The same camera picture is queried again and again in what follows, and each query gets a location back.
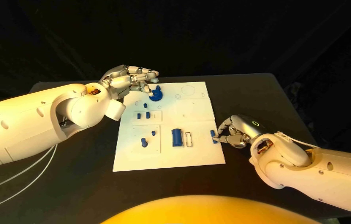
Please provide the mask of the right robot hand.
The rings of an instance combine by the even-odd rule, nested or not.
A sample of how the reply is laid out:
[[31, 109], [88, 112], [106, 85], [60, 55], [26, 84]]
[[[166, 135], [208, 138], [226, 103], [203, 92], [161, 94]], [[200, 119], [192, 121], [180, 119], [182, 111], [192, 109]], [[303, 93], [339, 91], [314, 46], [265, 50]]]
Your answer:
[[244, 148], [267, 132], [265, 127], [249, 116], [231, 115], [222, 121], [212, 141], [213, 143], [228, 143], [234, 148]]

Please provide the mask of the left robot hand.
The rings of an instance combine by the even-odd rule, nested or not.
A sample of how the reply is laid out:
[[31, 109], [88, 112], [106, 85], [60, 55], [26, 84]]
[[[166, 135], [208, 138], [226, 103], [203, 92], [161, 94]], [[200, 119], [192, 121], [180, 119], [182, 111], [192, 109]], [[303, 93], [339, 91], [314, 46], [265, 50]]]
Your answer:
[[137, 66], [119, 65], [102, 75], [98, 84], [106, 89], [111, 99], [125, 97], [131, 91], [153, 96], [148, 82], [157, 83], [158, 72]]

